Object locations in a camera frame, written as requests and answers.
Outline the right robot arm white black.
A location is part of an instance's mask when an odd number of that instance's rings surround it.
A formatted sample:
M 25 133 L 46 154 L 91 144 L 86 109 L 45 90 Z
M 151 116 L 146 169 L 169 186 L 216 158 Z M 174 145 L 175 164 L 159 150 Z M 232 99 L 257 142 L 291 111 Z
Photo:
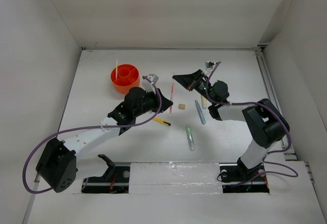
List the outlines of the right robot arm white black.
M 233 105 L 228 101 L 228 85 L 220 80 L 211 84 L 202 70 L 172 78 L 188 91 L 197 91 L 207 99 L 213 119 L 240 121 L 248 126 L 252 141 L 238 158 L 235 168 L 221 170 L 218 179 L 224 183 L 243 182 L 254 177 L 271 147 L 290 131 L 287 121 L 269 99 Z

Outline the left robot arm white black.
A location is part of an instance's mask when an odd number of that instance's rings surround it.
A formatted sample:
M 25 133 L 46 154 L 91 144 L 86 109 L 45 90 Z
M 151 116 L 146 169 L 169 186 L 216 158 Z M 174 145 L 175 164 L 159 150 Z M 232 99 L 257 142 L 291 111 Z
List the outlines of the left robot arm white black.
M 106 155 L 95 159 L 85 156 L 105 143 L 136 126 L 137 117 L 152 111 L 163 113 L 173 102 L 160 90 L 147 92 L 140 87 L 130 89 L 121 102 L 95 128 L 85 128 L 82 133 L 65 139 L 50 139 L 37 163 L 36 171 L 56 193 L 66 190 L 77 178 L 99 177 L 109 181 L 114 174 L 114 163 Z

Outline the yellow highlighter pen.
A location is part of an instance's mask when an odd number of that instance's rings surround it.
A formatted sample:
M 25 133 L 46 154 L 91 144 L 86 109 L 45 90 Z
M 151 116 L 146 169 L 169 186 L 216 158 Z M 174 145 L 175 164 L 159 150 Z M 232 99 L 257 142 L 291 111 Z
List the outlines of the yellow highlighter pen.
M 118 79 L 118 59 L 116 59 L 116 63 L 115 63 L 115 80 Z

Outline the pink highlighter pen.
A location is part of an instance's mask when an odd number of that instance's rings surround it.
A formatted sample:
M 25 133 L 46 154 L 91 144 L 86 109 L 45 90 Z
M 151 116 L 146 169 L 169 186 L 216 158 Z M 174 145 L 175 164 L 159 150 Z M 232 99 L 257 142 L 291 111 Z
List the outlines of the pink highlighter pen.
M 172 79 L 172 86 L 171 86 L 171 95 L 170 95 L 170 101 L 173 102 L 173 96 L 174 96 L 174 79 Z M 169 114 L 172 114 L 173 105 L 170 106 Z

